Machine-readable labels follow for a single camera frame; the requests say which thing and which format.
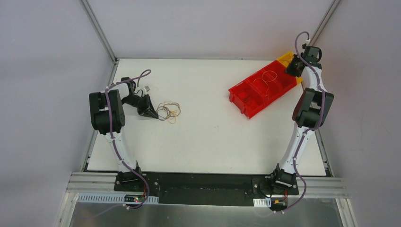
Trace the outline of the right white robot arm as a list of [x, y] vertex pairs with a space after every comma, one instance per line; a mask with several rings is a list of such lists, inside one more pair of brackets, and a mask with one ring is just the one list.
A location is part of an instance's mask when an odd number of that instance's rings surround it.
[[285, 70], [287, 74], [303, 79], [304, 90], [292, 114], [294, 130], [287, 150], [268, 181], [270, 191], [275, 194], [295, 188], [297, 168], [306, 145], [323, 125], [334, 100], [334, 95], [323, 85], [322, 66], [319, 63], [321, 49], [307, 44], [302, 48], [304, 51], [297, 52]]

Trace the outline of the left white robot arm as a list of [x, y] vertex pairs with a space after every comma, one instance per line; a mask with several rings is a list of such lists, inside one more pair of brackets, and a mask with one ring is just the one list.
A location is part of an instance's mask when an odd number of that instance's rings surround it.
[[132, 191], [141, 190], [145, 183], [123, 134], [126, 124], [123, 105], [136, 108], [139, 116], [158, 119], [150, 95], [144, 91], [139, 95], [137, 86], [133, 79], [125, 77], [104, 91], [89, 94], [91, 124], [107, 140], [118, 165], [116, 187], [128, 186]]

